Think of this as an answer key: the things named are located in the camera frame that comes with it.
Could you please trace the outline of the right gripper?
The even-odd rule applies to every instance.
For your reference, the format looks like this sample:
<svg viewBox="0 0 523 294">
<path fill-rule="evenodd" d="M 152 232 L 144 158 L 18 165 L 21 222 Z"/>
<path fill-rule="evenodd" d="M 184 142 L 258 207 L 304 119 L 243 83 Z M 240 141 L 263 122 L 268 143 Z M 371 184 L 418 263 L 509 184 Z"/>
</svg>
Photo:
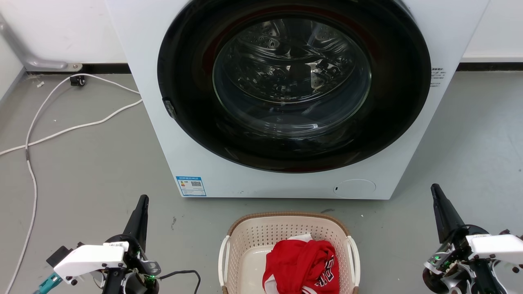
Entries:
<svg viewBox="0 0 523 294">
<path fill-rule="evenodd" d="M 440 247 L 424 263 L 422 279 L 434 294 L 491 294 L 491 260 L 468 259 L 466 236 L 489 234 L 465 225 L 439 184 L 430 186 Z"/>
</svg>

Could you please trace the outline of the blue white energy label sticker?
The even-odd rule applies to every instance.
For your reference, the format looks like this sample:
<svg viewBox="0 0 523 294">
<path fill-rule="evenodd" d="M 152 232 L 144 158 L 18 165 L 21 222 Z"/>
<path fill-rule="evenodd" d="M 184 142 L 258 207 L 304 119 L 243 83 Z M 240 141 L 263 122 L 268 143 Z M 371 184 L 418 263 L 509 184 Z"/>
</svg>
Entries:
<svg viewBox="0 0 523 294">
<path fill-rule="evenodd" d="M 182 197 L 207 197 L 201 177 L 176 176 L 175 179 Z"/>
</svg>

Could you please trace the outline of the round white filter cover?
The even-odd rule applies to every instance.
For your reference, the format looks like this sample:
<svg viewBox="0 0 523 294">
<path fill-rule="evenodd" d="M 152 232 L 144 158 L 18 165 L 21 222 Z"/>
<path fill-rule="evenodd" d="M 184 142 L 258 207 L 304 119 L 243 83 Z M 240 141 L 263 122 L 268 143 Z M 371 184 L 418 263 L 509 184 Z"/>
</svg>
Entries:
<svg viewBox="0 0 523 294">
<path fill-rule="evenodd" d="M 366 179 L 345 180 L 333 188 L 337 197 L 344 199 L 371 199 L 376 185 Z"/>
</svg>

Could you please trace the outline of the grey wall pipe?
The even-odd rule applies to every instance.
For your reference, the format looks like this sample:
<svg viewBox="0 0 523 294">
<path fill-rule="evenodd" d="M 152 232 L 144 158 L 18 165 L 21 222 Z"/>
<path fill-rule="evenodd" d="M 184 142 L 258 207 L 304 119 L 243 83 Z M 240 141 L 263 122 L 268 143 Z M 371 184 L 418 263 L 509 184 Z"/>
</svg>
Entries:
<svg viewBox="0 0 523 294">
<path fill-rule="evenodd" d="M 46 60 L 36 56 L 15 34 L 0 13 L 0 34 L 13 50 L 27 72 L 80 72 L 82 63 Z"/>
</svg>

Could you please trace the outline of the red sports jersey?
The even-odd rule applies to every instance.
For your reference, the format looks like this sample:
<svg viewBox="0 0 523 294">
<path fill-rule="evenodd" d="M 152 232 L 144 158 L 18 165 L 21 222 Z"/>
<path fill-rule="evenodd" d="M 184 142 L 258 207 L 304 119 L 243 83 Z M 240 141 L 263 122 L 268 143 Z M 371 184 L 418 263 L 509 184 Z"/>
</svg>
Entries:
<svg viewBox="0 0 523 294">
<path fill-rule="evenodd" d="M 265 294 L 340 294 L 340 267 L 325 240 L 282 240 L 266 255 Z"/>
</svg>

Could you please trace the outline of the round black glass washer door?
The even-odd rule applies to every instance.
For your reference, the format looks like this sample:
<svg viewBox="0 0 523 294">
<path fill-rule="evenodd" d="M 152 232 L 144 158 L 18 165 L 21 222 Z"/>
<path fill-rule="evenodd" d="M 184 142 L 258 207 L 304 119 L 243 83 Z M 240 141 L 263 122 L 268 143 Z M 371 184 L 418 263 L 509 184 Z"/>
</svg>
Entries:
<svg viewBox="0 0 523 294">
<path fill-rule="evenodd" d="M 191 0 L 159 49 L 159 91 L 221 158 L 329 171 L 413 124 L 429 95 L 427 45 L 398 0 Z"/>
</svg>

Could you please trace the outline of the beige perforated plastic laundry basket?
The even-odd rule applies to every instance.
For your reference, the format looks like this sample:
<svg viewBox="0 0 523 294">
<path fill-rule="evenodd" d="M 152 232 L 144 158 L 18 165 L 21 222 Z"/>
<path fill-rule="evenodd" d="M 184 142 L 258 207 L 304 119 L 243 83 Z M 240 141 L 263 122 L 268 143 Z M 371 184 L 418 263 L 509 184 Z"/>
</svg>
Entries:
<svg viewBox="0 0 523 294">
<path fill-rule="evenodd" d="M 360 294 L 361 262 L 355 240 L 340 220 L 310 212 L 264 212 L 235 221 L 220 246 L 222 294 L 266 294 L 262 283 L 266 255 L 276 242 L 303 234 L 334 246 L 340 265 L 340 294 Z"/>
</svg>

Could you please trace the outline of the white front-loading washing machine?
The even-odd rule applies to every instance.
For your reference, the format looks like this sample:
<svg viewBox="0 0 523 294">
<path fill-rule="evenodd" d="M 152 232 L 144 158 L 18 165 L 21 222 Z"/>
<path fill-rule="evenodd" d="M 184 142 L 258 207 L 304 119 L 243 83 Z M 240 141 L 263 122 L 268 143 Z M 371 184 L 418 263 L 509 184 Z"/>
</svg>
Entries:
<svg viewBox="0 0 523 294">
<path fill-rule="evenodd" d="M 208 198 L 328 199 L 340 198 L 333 192 L 339 183 L 366 179 L 376 185 L 372 200 L 391 198 L 490 2 L 398 0 L 413 15 L 431 60 L 429 95 L 416 120 L 395 142 L 360 162 L 322 172 L 280 173 L 239 165 L 210 152 L 191 138 L 165 107 L 158 82 L 159 49 L 173 20 L 190 1 L 106 0 L 175 182 L 176 176 L 201 177 Z"/>
</svg>

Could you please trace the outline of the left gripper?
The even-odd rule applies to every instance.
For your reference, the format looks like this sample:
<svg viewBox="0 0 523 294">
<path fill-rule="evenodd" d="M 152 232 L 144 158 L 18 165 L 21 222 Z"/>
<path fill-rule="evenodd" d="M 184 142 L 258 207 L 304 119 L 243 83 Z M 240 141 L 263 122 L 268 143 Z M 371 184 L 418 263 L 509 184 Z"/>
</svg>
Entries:
<svg viewBox="0 0 523 294">
<path fill-rule="evenodd" d="M 126 267 L 103 270 L 106 280 L 102 294 L 159 294 L 155 276 L 161 268 L 145 255 L 148 220 L 149 196 L 140 195 L 123 234 L 107 240 L 107 243 L 127 241 L 130 247 L 124 254 Z"/>
</svg>

